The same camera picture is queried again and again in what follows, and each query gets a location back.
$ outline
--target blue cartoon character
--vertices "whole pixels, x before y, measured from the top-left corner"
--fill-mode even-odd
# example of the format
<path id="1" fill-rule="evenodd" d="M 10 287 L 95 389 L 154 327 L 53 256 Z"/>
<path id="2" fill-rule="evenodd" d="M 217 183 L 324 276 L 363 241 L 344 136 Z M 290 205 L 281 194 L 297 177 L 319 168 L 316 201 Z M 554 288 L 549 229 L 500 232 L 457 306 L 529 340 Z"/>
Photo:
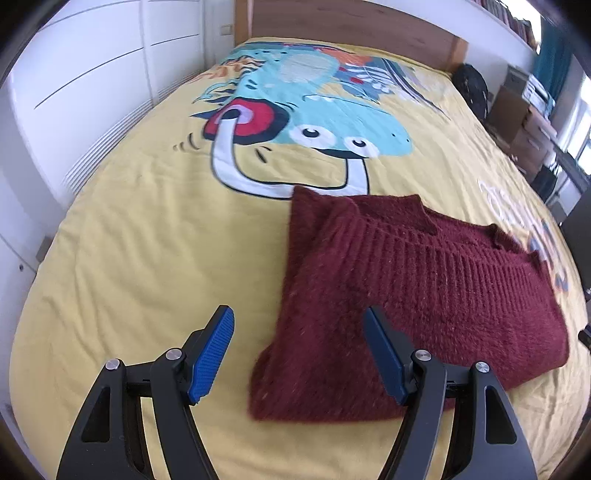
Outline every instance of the blue cartoon character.
<path id="1" fill-rule="evenodd" d="M 297 144 L 342 160 L 346 171 L 341 184 L 306 185 L 333 195 L 368 194 L 367 158 L 412 151 L 406 130 L 393 115 L 377 107 L 376 94 L 371 98 L 359 95 L 357 100 L 321 93 L 327 83 L 341 83 L 338 72 L 342 72 L 343 54 L 354 56 L 339 49 L 327 54 L 326 49 L 322 46 L 319 51 L 309 44 L 247 44 L 234 56 L 244 58 L 246 50 L 264 64 L 239 81 L 212 85 L 199 97 L 221 107 L 195 116 L 208 119 L 203 136 L 213 141 L 212 170 L 224 185 L 252 195 L 289 199 L 294 186 L 301 184 L 249 177 L 236 162 L 235 144 L 256 145 L 254 154 L 264 164 L 273 143 Z"/>

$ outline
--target knit sweater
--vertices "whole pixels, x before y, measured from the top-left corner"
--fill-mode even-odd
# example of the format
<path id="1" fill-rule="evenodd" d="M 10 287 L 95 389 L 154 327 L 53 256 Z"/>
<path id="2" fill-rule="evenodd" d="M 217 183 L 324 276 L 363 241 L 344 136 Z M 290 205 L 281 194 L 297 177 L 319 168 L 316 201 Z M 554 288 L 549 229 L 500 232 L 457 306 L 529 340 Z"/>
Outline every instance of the knit sweater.
<path id="1" fill-rule="evenodd" d="M 252 372 L 251 414 L 292 421 L 402 415 L 363 335 L 370 305 L 443 362 L 486 361 L 506 389 L 568 358 L 545 263 L 497 225 L 442 215 L 418 195 L 331 197 L 296 187 L 281 311 Z"/>

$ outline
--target bed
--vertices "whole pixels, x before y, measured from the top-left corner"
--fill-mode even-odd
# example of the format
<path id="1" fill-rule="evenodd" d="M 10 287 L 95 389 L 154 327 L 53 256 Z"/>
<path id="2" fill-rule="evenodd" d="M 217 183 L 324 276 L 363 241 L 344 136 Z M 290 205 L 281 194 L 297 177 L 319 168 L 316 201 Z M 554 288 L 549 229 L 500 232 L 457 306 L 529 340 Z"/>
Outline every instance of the bed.
<path id="1" fill-rule="evenodd" d="M 539 250 L 569 360 L 509 396 L 539 478 L 567 452 L 589 399 L 581 372 L 591 360 L 576 340 L 587 322 L 583 293 L 549 211 L 446 74 L 465 42 L 386 7 L 338 4 L 238 2 L 236 35 L 247 42 L 151 111 L 70 208 L 11 359 L 14 412 L 50 478 L 104 362 L 153 360 L 203 327 L 218 304 L 234 309 L 235 335 L 193 414 L 220 478 L 377 478 L 400 419 L 257 422 L 247 412 L 251 371 L 280 307 L 295 184 L 333 195 L 418 193 L 433 210 L 497 223 Z M 232 102 L 241 115 L 228 122 L 220 113 Z M 386 130 L 395 142 L 384 141 Z M 150 402 L 142 407 L 154 475 L 168 478 Z M 452 418 L 443 417 L 430 479 L 441 475 Z"/>

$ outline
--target black bag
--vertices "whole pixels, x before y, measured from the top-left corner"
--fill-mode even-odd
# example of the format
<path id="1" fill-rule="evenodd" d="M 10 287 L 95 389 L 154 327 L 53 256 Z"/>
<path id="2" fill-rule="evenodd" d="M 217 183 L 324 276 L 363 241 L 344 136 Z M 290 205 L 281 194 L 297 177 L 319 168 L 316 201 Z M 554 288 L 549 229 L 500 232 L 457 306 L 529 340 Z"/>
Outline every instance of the black bag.
<path id="1" fill-rule="evenodd" d="M 453 74 L 452 83 L 462 94 L 472 113 L 484 123 L 488 115 L 488 87 L 482 75 L 472 65 L 465 63 Z"/>

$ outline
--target light switch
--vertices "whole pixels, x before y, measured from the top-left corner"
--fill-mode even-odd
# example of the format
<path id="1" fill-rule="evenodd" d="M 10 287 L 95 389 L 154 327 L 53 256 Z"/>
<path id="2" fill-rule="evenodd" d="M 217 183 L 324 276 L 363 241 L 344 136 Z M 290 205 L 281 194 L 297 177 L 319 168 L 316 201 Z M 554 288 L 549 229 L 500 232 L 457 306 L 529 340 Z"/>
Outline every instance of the light switch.
<path id="1" fill-rule="evenodd" d="M 232 35 L 234 33 L 234 25 L 222 25 L 220 27 L 220 35 Z"/>

